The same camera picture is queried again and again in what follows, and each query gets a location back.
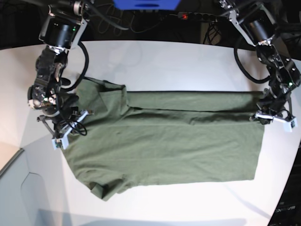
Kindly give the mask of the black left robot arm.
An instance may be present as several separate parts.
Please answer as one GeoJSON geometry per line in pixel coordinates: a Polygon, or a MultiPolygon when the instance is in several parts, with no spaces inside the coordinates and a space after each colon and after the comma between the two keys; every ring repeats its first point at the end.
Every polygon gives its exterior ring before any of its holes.
{"type": "Polygon", "coordinates": [[[268,122],[281,118],[291,92],[301,84],[301,73],[279,34],[276,20],[262,0],[221,0],[219,4],[224,10],[221,16],[226,17],[241,34],[240,40],[256,48],[257,58],[269,72],[267,78],[258,80],[238,63],[249,80],[269,84],[251,119],[268,122]]]}

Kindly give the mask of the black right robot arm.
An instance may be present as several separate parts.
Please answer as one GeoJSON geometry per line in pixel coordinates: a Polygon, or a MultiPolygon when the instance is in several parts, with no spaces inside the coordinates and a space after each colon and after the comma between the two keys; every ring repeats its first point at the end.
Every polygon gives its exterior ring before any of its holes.
{"type": "Polygon", "coordinates": [[[36,60],[37,75],[28,89],[28,105],[43,112],[38,121],[44,125],[48,120],[52,121],[54,127],[49,131],[53,138],[62,138],[68,130],[86,136],[87,129],[79,121],[83,114],[75,106],[79,97],[74,91],[89,66],[87,49],[80,41],[89,21],[89,1],[55,0],[48,7],[48,17],[39,34],[45,48],[36,60]],[[63,77],[63,72],[68,64],[69,51],[75,46],[83,51],[85,62],[82,73],[71,83],[63,77]]]}

